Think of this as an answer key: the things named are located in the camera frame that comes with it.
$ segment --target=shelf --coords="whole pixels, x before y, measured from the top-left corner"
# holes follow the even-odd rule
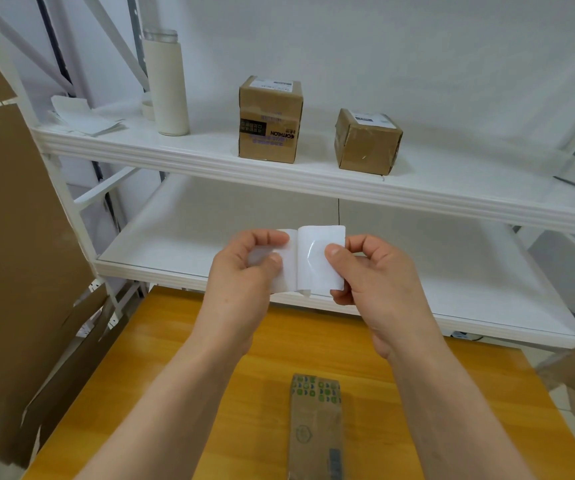
[[[498,223],[170,175],[95,266],[102,275],[201,290],[212,258],[238,230],[339,219],[348,233],[377,233],[415,258],[441,328],[575,346],[571,313]],[[357,314],[329,296],[282,293],[272,301]]]
[[[387,177],[341,170],[333,152],[336,114],[305,108],[294,164],[241,159],[228,111],[193,112],[193,134],[159,135],[136,104],[100,109],[122,130],[84,136],[60,124],[34,130],[46,153],[575,233],[575,158],[481,134],[400,122],[399,157]]]

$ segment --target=white shipping label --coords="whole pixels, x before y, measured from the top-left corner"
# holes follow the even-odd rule
[[[250,83],[251,88],[259,89],[272,89],[273,91],[282,91],[284,93],[291,93],[293,87],[292,81],[274,80],[274,79],[261,79],[257,77]]]
[[[384,114],[356,111],[350,111],[349,113],[354,116],[354,119],[360,125],[380,126],[381,128],[396,129],[396,126],[394,126],[392,121],[390,121]]]

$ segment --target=bottle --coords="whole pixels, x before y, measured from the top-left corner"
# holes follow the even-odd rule
[[[182,136],[190,132],[183,57],[178,38],[176,30],[143,30],[143,52],[156,130],[168,136]]]

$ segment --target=hand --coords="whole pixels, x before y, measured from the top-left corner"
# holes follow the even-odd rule
[[[278,230],[247,230],[219,251],[192,335],[241,355],[247,353],[252,334],[268,311],[270,283],[283,267],[276,253],[259,266],[248,267],[248,254],[254,246],[283,246],[288,241],[289,235]]]
[[[330,292],[337,304],[356,305],[381,357],[387,359],[402,344],[442,341],[414,261],[405,252],[373,235],[348,237],[345,246],[325,248],[331,266],[346,280],[344,290]],[[365,256],[353,254],[359,252]]]

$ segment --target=black label on box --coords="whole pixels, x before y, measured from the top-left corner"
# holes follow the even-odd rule
[[[241,125],[239,126],[239,131],[241,133],[248,133],[248,134],[258,134],[261,136],[265,136],[265,130],[267,129],[268,124],[264,123],[263,121],[254,121],[254,120],[244,120],[241,118]]]

